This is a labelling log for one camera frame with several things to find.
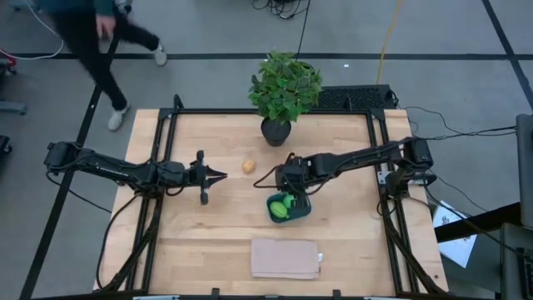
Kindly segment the teal plastic bin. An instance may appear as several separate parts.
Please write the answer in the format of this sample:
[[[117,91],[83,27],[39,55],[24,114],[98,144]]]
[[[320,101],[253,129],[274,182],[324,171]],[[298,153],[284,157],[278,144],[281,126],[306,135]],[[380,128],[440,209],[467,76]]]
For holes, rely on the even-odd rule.
[[[295,204],[294,204],[294,207],[292,209],[288,209],[288,212],[289,212],[289,218],[287,219],[281,219],[281,218],[277,218],[277,217],[274,217],[271,213],[270,213],[270,210],[269,210],[269,204],[271,202],[282,202],[284,196],[286,194],[290,194],[288,192],[280,192],[280,193],[277,193],[277,194],[274,194],[272,196],[270,196],[267,200],[266,200],[266,207],[267,207],[267,210],[268,210],[268,213],[269,213],[269,216],[270,216],[270,219],[274,222],[274,223],[285,223],[285,222],[289,222],[289,221],[292,221],[292,220],[296,220],[298,218],[303,218],[303,217],[306,217],[307,215],[309,215],[311,213],[310,212],[303,212],[300,208],[299,208],[299,202],[295,201]]]

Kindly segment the green leafy plant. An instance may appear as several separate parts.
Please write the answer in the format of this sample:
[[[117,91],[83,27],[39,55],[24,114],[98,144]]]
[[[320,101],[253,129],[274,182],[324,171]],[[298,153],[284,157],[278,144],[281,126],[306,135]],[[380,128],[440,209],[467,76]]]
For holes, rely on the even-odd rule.
[[[321,72],[307,62],[297,61],[294,53],[268,53],[259,64],[258,74],[260,78],[252,75],[248,98],[263,118],[281,124],[296,122],[318,105]]]

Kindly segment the black perforated box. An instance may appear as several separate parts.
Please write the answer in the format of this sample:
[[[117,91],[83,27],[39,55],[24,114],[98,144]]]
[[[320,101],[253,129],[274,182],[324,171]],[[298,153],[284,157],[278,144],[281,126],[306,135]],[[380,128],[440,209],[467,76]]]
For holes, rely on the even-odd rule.
[[[324,87],[317,109],[366,111],[373,108],[396,109],[398,99],[388,84]]]

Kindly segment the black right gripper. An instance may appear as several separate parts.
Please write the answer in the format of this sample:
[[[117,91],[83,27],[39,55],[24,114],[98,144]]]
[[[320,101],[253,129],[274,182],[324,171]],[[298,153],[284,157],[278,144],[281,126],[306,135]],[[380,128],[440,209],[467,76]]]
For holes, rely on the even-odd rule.
[[[311,162],[312,156],[290,156],[283,164],[277,165],[274,172],[276,189],[291,193],[303,212],[311,211],[306,191],[311,186]]]

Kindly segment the pale green toy produce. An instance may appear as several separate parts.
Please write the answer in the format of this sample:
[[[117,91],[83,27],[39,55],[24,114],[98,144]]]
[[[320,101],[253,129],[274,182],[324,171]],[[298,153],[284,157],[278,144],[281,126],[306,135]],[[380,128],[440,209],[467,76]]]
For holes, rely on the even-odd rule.
[[[276,218],[287,219],[290,217],[288,208],[283,202],[271,202],[269,204],[269,210],[270,213]]]

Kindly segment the black plant pot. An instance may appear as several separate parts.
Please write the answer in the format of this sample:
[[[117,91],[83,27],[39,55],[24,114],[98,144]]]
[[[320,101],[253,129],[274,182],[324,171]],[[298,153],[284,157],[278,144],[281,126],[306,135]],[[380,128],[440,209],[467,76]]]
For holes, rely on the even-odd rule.
[[[261,123],[261,131],[270,146],[280,147],[290,135],[291,124],[289,122],[281,124],[278,121],[264,118]]]

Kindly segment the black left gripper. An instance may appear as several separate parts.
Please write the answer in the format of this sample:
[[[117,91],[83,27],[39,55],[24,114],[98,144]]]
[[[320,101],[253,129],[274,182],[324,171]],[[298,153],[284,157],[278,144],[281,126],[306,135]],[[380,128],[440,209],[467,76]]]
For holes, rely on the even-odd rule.
[[[197,152],[196,160],[191,162],[189,168],[186,170],[183,186],[185,188],[199,187],[201,205],[207,205],[209,202],[207,187],[211,187],[215,183],[226,179],[227,174],[206,166],[203,162],[203,158],[204,151],[199,150]]]

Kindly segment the folded pale pink cloth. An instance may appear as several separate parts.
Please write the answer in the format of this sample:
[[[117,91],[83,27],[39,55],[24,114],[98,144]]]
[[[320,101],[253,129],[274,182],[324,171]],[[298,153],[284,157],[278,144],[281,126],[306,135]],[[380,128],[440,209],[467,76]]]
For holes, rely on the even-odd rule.
[[[321,256],[316,242],[265,239],[251,241],[251,272],[255,278],[313,280],[319,278]]]

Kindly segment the person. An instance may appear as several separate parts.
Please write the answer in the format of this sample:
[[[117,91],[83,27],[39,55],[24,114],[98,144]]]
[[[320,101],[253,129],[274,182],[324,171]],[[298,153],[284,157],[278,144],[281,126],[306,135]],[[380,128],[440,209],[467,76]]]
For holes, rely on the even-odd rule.
[[[92,80],[109,97],[112,115],[107,127],[118,130],[129,109],[122,90],[112,75],[107,60],[102,56],[99,43],[102,38],[118,38],[143,46],[152,52],[159,67],[167,63],[167,53],[160,38],[143,27],[130,22],[119,11],[115,0],[36,0],[37,5],[50,17],[54,27],[70,52]]]

